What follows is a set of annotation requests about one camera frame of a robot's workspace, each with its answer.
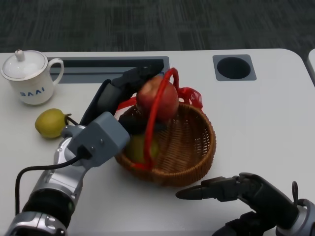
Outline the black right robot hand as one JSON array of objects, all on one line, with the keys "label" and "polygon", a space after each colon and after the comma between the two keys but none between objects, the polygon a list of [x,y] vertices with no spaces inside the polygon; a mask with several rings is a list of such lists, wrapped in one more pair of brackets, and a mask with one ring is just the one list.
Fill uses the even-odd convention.
[{"label": "black right robot hand", "polygon": [[176,197],[214,198],[220,202],[240,200],[252,209],[227,222],[214,232],[216,236],[261,236],[275,226],[290,229],[299,214],[297,206],[285,194],[264,178],[250,173],[204,180],[200,185],[178,191]]}]

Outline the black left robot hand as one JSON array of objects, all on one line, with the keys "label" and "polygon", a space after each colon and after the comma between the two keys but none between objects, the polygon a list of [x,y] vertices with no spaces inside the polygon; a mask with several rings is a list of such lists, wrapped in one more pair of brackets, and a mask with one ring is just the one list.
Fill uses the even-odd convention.
[{"label": "black left robot hand", "polygon": [[124,72],[118,78],[105,80],[96,92],[79,124],[87,126],[104,112],[115,115],[121,103],[131,99],[147,81],[158,75],[162,69],[162,64],[136,67]]}]

